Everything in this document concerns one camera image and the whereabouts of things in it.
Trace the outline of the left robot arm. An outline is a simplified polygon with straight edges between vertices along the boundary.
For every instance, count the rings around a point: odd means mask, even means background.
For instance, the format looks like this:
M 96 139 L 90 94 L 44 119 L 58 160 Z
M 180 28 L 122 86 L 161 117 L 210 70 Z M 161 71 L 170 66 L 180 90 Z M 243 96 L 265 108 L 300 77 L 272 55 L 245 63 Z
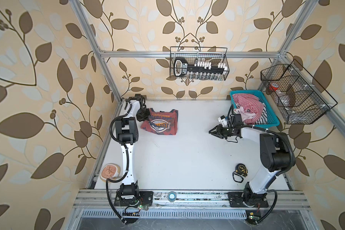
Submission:
M 130 222 L 120 214 L 114 206 L 110 196 L 110 183 L 121 183 L 116 192 L 116 198 L 126 204 L 127 208 L 137 208 L 143 204 L 140 198 L 138 180 L 133 173 L 133 153 L 136 142 L 139 140 L 138 122 L 149 116 L 148 109 L 145 105 L 145 98 L 136 94 L 124 100 L 123 105 L 125 113 L 115 117 L 110 124 L 109 132 L 113 141 L 121 146 L 123 154 L 123 175 L 121 178 L 113 180 L 106 178 L 105 187 L 108 203 L 116 216 L 125 225 Z

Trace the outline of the red tank top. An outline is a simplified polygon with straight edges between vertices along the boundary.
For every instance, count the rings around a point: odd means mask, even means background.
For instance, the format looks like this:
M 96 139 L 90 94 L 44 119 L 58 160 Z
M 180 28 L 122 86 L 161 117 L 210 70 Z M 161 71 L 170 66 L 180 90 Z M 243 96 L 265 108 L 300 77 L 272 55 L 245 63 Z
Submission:
M 142 123 L 141 129 L 157 135 L 176 135 L 178 131 L 178 110 L 156 112 L 150 108 L 149 112 L 150 115 Z

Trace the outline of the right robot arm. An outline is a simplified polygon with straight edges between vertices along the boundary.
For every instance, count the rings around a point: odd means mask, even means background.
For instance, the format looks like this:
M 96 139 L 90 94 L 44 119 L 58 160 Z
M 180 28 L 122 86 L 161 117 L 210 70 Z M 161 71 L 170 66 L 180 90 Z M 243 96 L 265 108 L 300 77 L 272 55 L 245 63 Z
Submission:
M 296 163 L 294 151 L 287 134 L 274 132 L 256 125 L 246 125 L 240 114 L 234 112 L 231 106 L 226 116 L 218 118 L 219 125 L 209 131 L 209 134 L 228 140 L 229 137 L 252 140 L 259 144 L 261 167 L 256 175 L 245 184 L 241 194 L 229 192 L 230 206 L 260 209 L 268 207 L 267 194 L 274 193 L 274 201 L 268 211 L 261 217 L 248 214 L 246 222 L 249 225 L 259 225 L 275 208 L 278 192 L 269 187 L 282 174 L 288 172 Z

